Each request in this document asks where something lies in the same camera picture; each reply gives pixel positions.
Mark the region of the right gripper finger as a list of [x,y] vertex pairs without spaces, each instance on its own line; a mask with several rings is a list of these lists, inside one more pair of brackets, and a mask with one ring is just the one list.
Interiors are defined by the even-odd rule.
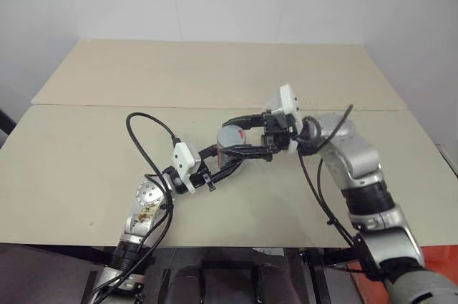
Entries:
[[264,114],[249,114],[239,117],[234,117],[222,124],[223,127],[228,125],[235,125],[241,129],[252,129],[255,127],[264,126]]
[[226,147],[224,154],[239,160],[271,160],[271,150],[266,146],[253,146],[251,144],[239,144]]

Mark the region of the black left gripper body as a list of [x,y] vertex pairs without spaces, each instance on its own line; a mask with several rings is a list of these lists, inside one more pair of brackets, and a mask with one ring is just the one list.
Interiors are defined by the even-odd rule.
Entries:
[[191,185],[195,189],[206,187],[210,192],[216,189],[213,174],[205,162],[205,158],[201,159],[200,166],[190,175]]

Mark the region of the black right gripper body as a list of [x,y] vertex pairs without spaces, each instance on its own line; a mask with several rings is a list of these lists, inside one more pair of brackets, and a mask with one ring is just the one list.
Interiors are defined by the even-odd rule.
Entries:
[[271,154],[282,151],[293,153],[296,151],[296,121],[292,114],[263,113],[264,132],[261,137],[263,146]]

